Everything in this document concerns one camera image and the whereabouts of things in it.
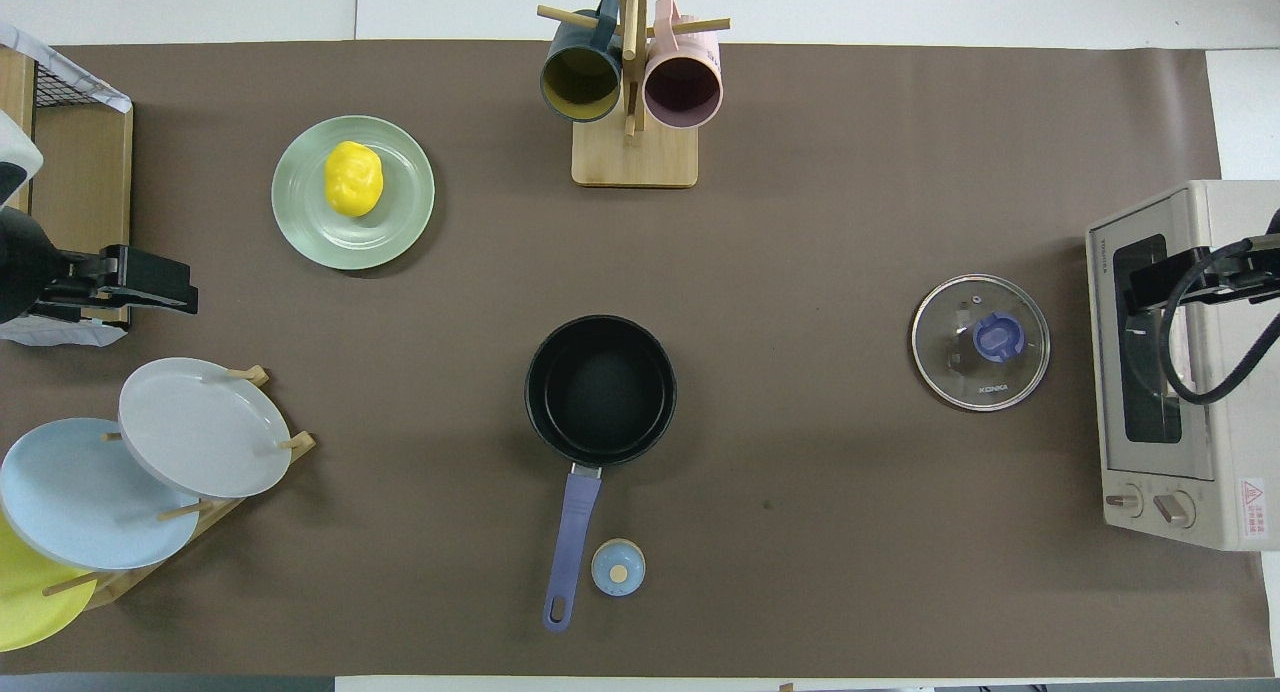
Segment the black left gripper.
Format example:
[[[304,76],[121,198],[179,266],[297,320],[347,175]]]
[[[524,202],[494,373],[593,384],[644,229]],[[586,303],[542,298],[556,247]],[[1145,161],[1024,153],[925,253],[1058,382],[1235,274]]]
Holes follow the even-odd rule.
[[[42,317],[84,318],[86,310],[115,312],[133,306],[198,313],[198,288],[187,263],[132,246],[106,246],[99,253],[61,251],[63,271],[40,295]]]

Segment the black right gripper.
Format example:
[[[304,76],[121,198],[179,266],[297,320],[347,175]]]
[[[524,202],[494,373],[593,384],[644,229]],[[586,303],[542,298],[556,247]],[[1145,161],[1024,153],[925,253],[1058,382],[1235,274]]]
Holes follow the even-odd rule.
[[[1125,313],[1165,310],[1167,304],[1252,304],[1276,299],[1279,237],[1247,237],[1234,244],[1196,246],[1128,274]]]

